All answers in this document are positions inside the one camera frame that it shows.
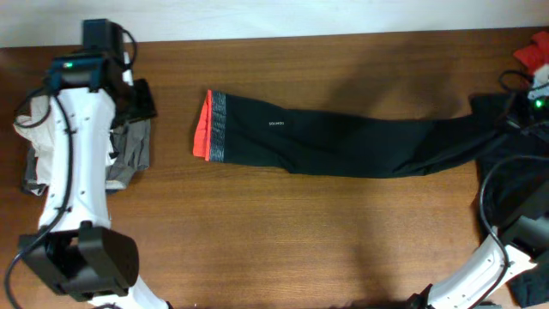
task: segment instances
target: wooden tabletop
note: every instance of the wooden tabletop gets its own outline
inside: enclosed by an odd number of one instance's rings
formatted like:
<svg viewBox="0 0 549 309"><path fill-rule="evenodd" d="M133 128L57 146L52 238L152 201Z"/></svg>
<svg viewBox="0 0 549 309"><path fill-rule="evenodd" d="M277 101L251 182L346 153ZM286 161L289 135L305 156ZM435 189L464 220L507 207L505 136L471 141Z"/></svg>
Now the wooden tabletop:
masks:
<svg viewBox="0 0 549 309"><path fill-rule="evenodd" d="M474 163L426 177L351 179L205 162L191 153L205 93L375 118L460 117L470 94L499 91L499 73L519 68L511 53L538 31L140 44L135 76L148 80L159 114L152 165L107 198L112 228L136 241L142 277L176 308L405 300L456 271L480 243ZM0 265L19 234L36 231L44 204L19 189L27 143L11 127L13 110L51 59L73 49L0 49ZM54 296L23 264L12 281L26 308L88 307ZM492 299L515 307L507 288Z"/></svg>

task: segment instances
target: gray cloth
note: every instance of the gray cloth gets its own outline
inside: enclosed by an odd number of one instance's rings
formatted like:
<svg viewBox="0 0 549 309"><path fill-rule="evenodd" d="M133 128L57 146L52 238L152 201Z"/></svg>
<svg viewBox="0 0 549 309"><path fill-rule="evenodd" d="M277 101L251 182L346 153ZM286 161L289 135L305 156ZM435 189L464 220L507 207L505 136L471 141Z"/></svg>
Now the gray cloth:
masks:
<svg viewBox="0 0 549 309"><path fill-rule="evenodd" d="M128 187L136 172L149 167L149 143L151 122L149 119L133 124L121 125L111 133L111 143L116 155L114 164L106 167L106 189L123 190ZM45 185L36 184L36 163L34 148L27 152L27 166L22 184L25 192L42 195Z"/></svg>

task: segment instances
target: white cloth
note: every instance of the white cloth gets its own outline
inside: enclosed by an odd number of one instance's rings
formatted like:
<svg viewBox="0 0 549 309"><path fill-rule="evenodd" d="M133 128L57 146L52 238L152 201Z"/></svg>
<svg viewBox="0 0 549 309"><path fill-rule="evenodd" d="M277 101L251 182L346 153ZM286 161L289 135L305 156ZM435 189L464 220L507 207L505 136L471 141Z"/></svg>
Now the white cloth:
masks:
<svg viewBox="0 0 549 309"><path fill-rule="evenodd" d="M31 116L18 116L17 122L20 124L34 124L40 121L48 110L49 97L46 95L34 97L31 100ZM53 122L53 112L50 113L47 120L31 129L20 128L14 125L15 131L25 137L33 144L35 157L38 158L36 164L36 183L39 185L49 185L51 180L51 166L53 162L53 149L55 147L55 124ZM109 142L109 149L106 154L105 163L110 166L114 163L109 155L112 153L112 144Z"/></svg>

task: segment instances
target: black cloth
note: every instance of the black cloth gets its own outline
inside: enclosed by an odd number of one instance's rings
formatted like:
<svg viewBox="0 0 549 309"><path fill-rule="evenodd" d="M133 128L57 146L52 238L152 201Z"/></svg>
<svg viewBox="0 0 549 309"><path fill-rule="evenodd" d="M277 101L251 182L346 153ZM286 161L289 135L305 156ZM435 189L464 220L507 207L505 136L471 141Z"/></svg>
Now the black cloth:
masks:
<svg viewBox="0 0 549 309"><path fill-rule="evenodd" d="M536 136L512 135L493 151L482 155L477 164L480 177L503 158L512 155L546 155L549 146ZM549 175L545 161L512 161L502 165L486 187L488 219L498 211L498 205L515 189L540 175ZM511 293L521 307L535 306L549 301L549 264L540 264L509 282Z"/></svg>
<svg viewBox="0 0 549 309"><path fill-rule="evenodd" d="M472 102L473 113L444 120L381 120L288 110L214 92L210 160L290 173L395 178L436 173L494 150L504 98Z"/></svg>

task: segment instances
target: white wall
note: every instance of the white wall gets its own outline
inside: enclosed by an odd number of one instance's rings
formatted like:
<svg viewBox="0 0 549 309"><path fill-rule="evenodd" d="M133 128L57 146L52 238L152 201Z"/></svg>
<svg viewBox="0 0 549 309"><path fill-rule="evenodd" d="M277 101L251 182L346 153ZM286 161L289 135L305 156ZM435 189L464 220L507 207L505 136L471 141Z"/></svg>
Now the white wall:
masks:
<svg viewBox="0 0 549 309"><path fill-rule="evenodd" d="M0 0L0 46L80 43L109 18L138 41L549 25L549 0Z"/></svg>

